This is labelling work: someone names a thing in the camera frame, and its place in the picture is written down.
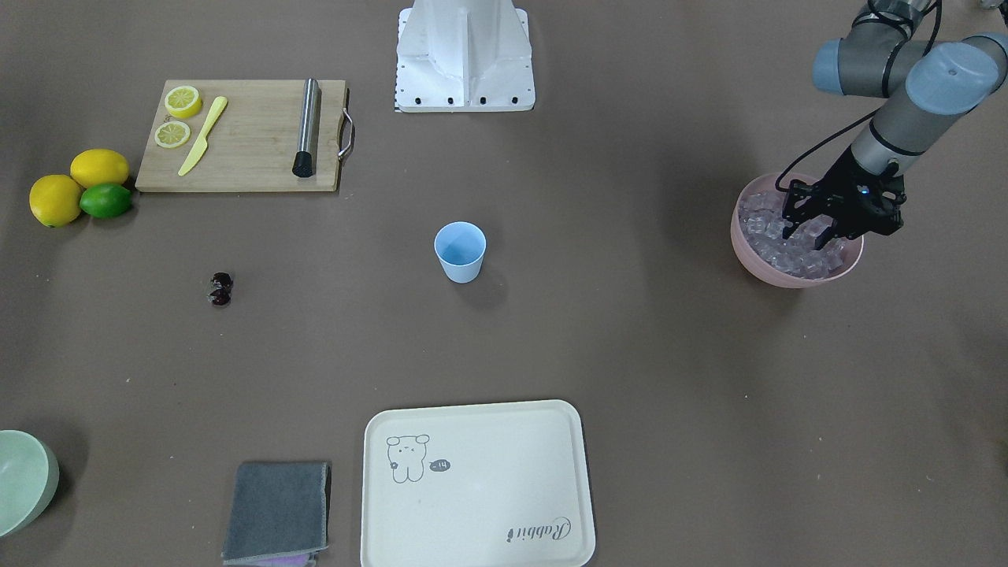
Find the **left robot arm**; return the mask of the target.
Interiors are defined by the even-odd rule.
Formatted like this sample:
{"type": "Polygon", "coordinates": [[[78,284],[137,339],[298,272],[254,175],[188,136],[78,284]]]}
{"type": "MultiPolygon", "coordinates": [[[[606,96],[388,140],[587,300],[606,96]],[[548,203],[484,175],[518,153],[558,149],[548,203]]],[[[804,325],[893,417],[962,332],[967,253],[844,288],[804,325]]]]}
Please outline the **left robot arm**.
{"type": "Polygon", "coordinates": [[[836,95],[883,99],[862,131],[817,182],[776,187],[785,196],[788,239],[817,217],[831,220],[814,247],[903,226],[905,173],[958,119],[1006,82],[1004,33],[960,42],[917,42],[915,30],[937,1],[868,1],[846,36],[825,43],[813,62],[814,86],[836,95]]]}

